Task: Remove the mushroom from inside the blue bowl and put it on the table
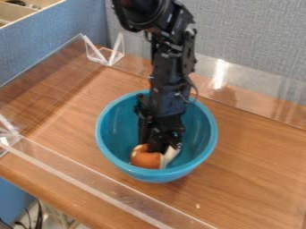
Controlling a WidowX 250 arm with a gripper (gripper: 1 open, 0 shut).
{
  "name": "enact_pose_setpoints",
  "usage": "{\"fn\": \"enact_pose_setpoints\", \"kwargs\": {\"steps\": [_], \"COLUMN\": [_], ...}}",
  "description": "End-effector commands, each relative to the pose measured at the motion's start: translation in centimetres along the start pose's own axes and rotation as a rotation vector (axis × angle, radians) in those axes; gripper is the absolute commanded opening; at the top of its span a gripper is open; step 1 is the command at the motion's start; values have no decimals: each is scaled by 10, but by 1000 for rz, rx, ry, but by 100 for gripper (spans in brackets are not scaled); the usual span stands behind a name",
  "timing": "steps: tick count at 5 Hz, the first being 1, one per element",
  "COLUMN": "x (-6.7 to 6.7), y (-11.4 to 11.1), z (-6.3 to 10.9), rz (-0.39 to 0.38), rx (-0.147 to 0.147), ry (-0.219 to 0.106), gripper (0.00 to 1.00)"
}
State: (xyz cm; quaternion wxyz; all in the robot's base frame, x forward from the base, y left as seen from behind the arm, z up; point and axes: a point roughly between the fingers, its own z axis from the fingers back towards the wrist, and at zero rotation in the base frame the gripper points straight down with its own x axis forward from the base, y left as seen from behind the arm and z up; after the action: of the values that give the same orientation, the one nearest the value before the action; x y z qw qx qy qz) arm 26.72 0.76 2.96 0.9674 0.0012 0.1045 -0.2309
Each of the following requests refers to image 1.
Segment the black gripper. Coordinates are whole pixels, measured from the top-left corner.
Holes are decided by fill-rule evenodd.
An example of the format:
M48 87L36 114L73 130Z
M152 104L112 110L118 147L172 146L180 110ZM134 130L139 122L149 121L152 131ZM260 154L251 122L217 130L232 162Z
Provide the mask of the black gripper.
M160 153L176 156L181 150L181 134L185 130L181 115L192 104L189 90L192 82L183 78L175 84L151 81L147 93L136 94L133 112L139 117L139 143L155 152L155 142L160 142Z

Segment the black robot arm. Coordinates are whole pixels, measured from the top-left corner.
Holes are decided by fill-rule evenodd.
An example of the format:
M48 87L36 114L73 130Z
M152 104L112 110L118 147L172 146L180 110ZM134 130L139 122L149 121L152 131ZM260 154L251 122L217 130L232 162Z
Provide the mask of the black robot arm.
M185 131L181 115L193 88L197 30L189 10L177 0L112 0L118 23L129 32L143 32L149 41L152 73L149 92L136 95L139 142L153 153L181 148Z

